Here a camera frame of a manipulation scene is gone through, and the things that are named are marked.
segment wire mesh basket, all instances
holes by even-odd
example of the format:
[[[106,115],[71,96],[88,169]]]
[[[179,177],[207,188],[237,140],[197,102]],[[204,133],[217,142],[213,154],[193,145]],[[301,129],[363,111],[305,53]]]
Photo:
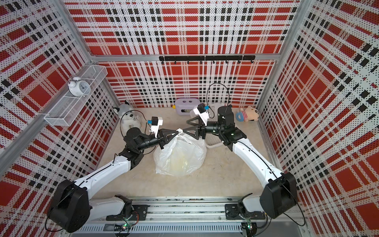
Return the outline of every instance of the wire mesh basket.
[[[45,115],[45,120],[52,126],[70,126],[107,74],[105,66],[85,66],[80,77],[89,84],[90,94],[77,97],[68,91]]]
[[[218,119],[217,111],[218,111],[218,108],[221,106],[223,106],[223,105],[220,103],[215,103],[215,104],[209,105],[209,107],[213,110],[214,114],[212,113],[211,110],[208,110],[209,111],[208,121],[217,121],[217,119]],[[213,134],[207,134],[205,137],[205,145],[208,148],[213,148],[213,147],[221,146],[222,142],[221,142],[220,138],[218,138],[218,136],[215,136]]]

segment wall shelf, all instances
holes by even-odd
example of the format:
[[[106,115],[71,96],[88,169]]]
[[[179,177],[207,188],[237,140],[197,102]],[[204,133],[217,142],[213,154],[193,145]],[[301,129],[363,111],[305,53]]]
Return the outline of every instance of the wall shelf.
[[[70,91],[56,103],[56,105],[45,115],[45,120],[52,126],[70,126],[78,116],[88,99],[108,74],[105,66],[85,66],[81,79],[86,81],[90,88],[89,95],[74,96]]]

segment white laundry basket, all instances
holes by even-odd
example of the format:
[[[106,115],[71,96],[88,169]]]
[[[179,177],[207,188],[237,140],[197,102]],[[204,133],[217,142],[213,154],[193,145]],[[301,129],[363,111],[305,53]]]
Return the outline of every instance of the white laundry basket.
[[[217,113],[218,108],[220,108],[223,105],[220,104],[220,103],[215,103],[215,104],[210,104],[208,106],[215,113],[215,114],[213,114],[212,111],[210,109],[208,109],[208,113],[209,113],[209,116],[210,116],[210,118],[208,119],[208,121],[217,121],[217,119],[218,119],[218,113]],[[190,115],[191,115],[191,118],[195,117],[195,113],[193,113],[193,111],[191,111]],[[208,148],[213,148],[213,147],[221,146],[222,142],[221,142],[220,138],[218,138],[218,136],[215,136],[213,134],[207,134],[206,137],[205,137],[205,145]]]

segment clock face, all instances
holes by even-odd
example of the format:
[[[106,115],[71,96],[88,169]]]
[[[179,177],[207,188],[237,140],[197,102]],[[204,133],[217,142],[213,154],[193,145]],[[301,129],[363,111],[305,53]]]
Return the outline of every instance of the clock face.
[[[91,89],[89,89],[89,84],[87,82],[80,82],[79,89],[85,95],[88,95],[90,90],[91,90]]]

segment plush dog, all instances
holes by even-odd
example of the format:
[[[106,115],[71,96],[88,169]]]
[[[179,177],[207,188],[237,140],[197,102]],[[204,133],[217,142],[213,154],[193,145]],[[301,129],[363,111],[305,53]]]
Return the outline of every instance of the plush dog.
[[[240,122],[257,121],[258,118],[259,118],[258,110],[251,106],[248,106],[245,110],[241,108],[241,111],[236,113],[236,119]]]
[[[113,107],[113,111],[121,119],[121,127],[124,135],[132,127],[137,127],[139,129],[141,128],[139,116],[131,110],[134,110],[134,108],[127,101],[125,101],[124,104],[120,105],[119,108]]]

